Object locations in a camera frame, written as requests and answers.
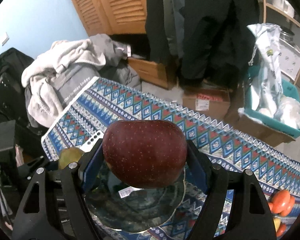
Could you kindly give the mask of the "blue patterned tablecloth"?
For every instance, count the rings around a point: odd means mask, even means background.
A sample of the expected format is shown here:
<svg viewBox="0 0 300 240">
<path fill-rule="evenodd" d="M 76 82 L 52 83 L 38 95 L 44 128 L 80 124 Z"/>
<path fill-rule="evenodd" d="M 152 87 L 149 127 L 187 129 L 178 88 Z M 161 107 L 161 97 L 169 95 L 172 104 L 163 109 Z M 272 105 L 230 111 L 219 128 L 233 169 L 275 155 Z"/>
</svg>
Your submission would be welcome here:
<svg viewBox="0 0 300 240">
<path fill-rule="evenodd" d="M 152 94 L 93 78 L 42 137 L 43 150 L 50 160 L 57 160 L 63 149 L 83 146 L 117 120 L 171 121 L 213 163 L 233 172 L 252 170 L 266 199 L 288 190 L 295 204 L 286 217 L 275 217 L 287 226 L 279 239 L 293 238 L 292 231 L 300 223 L 300 163 L 228 124 Z"/>
</svg>

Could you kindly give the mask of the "black bag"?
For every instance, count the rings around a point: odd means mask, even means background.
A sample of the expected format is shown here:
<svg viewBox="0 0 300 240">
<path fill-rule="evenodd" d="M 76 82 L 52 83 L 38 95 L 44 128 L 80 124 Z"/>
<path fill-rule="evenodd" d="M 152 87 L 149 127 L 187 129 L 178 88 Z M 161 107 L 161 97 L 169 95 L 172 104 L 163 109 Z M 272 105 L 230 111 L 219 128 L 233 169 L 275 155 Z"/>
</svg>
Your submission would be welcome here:
<svg viewBox="0 0 300 240">
<path fill-rule="evenodd" d="M 0 124 L 15 121 L 17 144 L 35 157 L 44 154 L 40 139 L 46 129 L 33 127 L 26 109 L 21 75 L 32 62 L 33 58 L 15 48 L 0 54 Z"/>
</svg>

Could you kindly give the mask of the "wooden drawer box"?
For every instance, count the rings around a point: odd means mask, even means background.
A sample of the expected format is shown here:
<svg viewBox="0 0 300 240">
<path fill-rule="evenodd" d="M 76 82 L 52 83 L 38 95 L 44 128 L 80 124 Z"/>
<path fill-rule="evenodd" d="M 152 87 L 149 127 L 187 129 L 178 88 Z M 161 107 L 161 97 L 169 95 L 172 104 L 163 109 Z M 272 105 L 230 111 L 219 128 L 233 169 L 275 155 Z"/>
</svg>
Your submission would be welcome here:
<svg viewBox="0 0 300 240">
<path fill-rule="evenodd" d="M 168 90 L 177 84 L 177 78 L 171 66 L 133 57 L 128 58 L 128 64 L 143 81 Z"/>
</svg>

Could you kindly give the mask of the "teal plastic crate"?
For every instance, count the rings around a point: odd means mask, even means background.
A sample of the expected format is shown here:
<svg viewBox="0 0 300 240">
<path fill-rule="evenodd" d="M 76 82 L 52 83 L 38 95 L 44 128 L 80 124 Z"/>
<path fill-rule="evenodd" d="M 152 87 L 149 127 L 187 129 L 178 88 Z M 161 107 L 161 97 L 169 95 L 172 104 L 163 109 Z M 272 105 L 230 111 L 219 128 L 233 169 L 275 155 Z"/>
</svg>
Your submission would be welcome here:
<svg viewBox="0 0 300 240">
<path fill-rule="evenodd" d="M 271 90 L 262 92 L 259 81 L 260 66 L 250 66 L 246 72 L 244 89 L 244 113 L 258 124 L 262 124 L 276 132 L 281 132 L 294 139 L 300 137 L 300 129 L 291 127 L 275 118 L 277 112 L 277 98 L 271 94 Z"/>
</svg>

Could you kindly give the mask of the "large orange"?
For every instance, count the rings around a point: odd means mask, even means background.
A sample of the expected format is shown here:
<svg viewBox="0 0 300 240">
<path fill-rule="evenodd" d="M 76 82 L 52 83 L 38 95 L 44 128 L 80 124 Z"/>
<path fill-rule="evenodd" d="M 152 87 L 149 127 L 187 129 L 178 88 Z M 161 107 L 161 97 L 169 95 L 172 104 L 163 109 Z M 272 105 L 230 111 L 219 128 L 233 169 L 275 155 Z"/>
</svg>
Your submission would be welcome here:
<svg viewBox="0 0 300 240">
<path fill-rule="evenodd" d="M 290 192 L 288 190 L 281 190 L 274 194 L 271 199 L 272 202 L 272 213 L 278 214 L 284 211 L 290 201 Z"/>
</svg>

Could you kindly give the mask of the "white patterned storage box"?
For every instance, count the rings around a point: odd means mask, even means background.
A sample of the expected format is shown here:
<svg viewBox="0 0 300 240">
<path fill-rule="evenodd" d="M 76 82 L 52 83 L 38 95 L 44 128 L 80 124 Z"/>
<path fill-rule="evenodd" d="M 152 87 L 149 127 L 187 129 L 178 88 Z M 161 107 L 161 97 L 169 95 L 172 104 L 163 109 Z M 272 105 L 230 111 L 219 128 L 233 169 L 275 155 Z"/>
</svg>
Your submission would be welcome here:
<svg viewBox="0 0 300 240">
<path fill-rule="evenodd" d="M 300 49 L 280 38 L 280 69 L 283 74 L 295 81 L 300 70 Z"/>
</svg>

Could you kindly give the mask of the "small orange tangerine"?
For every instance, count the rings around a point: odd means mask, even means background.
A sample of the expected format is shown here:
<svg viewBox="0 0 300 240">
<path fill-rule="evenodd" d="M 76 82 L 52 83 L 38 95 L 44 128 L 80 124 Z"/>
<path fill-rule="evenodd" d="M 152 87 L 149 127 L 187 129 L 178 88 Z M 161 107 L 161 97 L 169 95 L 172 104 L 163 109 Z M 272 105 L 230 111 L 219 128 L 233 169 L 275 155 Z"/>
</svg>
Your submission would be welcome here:
<svg viewBox="0 0 300 240">
<path fill-rule="evenodd" d="M 287 228 L 286 224 L 281 223 L 278 230 L 276 231 L 276 236 L 277 237 L 282 236 L 285 233 L 286 228 Z"/>
</svg>

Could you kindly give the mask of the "yellow green mango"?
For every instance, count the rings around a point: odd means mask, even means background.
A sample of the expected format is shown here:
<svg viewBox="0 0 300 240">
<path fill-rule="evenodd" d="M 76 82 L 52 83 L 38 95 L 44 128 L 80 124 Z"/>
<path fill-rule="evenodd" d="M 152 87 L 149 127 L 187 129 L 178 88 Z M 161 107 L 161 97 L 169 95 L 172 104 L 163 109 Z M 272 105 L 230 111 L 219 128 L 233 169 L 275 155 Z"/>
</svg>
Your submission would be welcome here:
<svg viewBox="0 0 300 240">
<path fill-rule="evenodd" d="M 279 217 L 274 217 L 273 222 L 274 222 L 274 226 L 275 226 L 275 231 L 277 232 L 281 225 L 281 219 Z"/>
</svg>

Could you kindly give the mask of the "dark red apple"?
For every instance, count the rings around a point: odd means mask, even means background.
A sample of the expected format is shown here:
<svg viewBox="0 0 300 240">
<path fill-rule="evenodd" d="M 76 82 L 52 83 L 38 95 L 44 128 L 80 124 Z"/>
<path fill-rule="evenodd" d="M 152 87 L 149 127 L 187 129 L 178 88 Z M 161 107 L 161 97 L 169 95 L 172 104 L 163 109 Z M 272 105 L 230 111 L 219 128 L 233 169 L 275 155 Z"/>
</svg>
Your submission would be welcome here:
<svg viewBox="0 0 300 240">
<path fill-rule="evenodd" d="M 116 121 L 103 137 L 102 150 L 111 172 L 132 187 L 153 189 L 172 185 L 186 163 L 187 143 L 170 121 Z"/>
</svg>

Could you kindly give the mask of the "green yellow apple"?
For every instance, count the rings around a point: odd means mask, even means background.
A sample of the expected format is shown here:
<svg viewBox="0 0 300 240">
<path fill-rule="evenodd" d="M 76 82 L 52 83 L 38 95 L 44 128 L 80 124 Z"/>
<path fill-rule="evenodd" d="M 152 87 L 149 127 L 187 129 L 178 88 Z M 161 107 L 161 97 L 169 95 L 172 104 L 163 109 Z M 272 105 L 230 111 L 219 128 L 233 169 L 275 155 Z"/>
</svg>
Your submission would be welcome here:
<svg viewBox="0 0 300 240">
<path fill-rule="evenodd" d="M 78 162 L 83 154 L 84 151 L 77 147 L 63 149 L 58 159 L 58 168 L 62 170 L 70 163 Z"/>
</svg>

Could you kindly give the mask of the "wooden louvered wardrobe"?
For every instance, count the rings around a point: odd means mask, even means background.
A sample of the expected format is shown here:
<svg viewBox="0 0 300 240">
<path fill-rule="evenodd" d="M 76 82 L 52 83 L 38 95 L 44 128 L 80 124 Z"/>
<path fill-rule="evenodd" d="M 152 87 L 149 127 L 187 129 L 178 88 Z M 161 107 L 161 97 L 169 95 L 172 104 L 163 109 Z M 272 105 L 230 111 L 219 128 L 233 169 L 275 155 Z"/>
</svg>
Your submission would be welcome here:
<svg viewBox="0 0 300 240">
<path fill-rule="evenodd" d="M 145 34 L 146 0 L 72 0 L 89 36 Z"/>
</svg>

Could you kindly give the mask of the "wooden shelf rack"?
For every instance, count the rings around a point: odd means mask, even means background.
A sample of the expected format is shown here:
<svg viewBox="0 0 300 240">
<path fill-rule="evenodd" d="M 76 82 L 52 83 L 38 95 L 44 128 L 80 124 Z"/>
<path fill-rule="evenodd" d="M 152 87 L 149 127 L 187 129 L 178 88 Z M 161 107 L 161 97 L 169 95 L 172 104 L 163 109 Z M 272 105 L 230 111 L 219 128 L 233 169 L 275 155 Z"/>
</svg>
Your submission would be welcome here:
<svg viewBox="0 0 300 240">
<path fill-rule="evenodd" d="M 291 30 L 294 35 L 294 44 L 300 51 L 300 19 L 297 13 L 291 14 L 287 9 L 287 2 L 284 2 L 284 8 L 281 10 L 275 7 L 273 0 L 258 0 L 261 10 L 261 21 L 263 23 L 275 23 Z"/>
</svg>

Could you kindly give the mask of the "clear plastic bag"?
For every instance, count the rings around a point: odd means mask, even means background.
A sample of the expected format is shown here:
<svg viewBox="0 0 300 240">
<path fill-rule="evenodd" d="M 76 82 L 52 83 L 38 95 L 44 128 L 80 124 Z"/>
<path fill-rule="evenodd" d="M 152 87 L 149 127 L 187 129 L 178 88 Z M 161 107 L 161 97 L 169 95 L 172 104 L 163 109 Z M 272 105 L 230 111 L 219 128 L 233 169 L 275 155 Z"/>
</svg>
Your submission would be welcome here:
<svg viewBox="0 0 300 240">
<path fill-rule="evenodd" d="M 300 129 L 300 102 L 289 96 L 282 96 L 274 119 L 291 128 Z"/>
</svg>

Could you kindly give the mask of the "black hanging coat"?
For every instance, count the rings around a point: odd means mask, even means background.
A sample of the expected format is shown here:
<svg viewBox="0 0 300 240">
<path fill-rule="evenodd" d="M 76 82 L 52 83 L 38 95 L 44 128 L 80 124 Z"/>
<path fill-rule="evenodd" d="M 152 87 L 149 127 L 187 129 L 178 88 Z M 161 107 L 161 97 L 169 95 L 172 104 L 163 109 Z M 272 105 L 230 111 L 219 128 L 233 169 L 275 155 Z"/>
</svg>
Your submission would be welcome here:
<svg viewBox="0 0 300 240">
<path fill-rule="evenodd" d="M 182 85 L 235 88 L 251 59 L 257 0 L 146 0 L 150 59 L 178 60 Z"/>
</svg>

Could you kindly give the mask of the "dark glass plate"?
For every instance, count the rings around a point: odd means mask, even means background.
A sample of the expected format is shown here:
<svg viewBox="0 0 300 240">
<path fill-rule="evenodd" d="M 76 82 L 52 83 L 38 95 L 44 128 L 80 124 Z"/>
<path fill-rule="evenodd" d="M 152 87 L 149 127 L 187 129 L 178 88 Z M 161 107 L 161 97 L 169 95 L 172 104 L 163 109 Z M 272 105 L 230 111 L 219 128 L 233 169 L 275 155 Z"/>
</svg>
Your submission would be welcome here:
<svg viewBox="0 0 300 240">
<path fill-rule="evenodd" d="M 102 226 L 138 233 L 172 218 L 185 197 L 185 170 L 163 188 L 137 189 L 120 181 L 103 163 L 96 186 L 85 195 L 86 206 Z"/>
</svg>

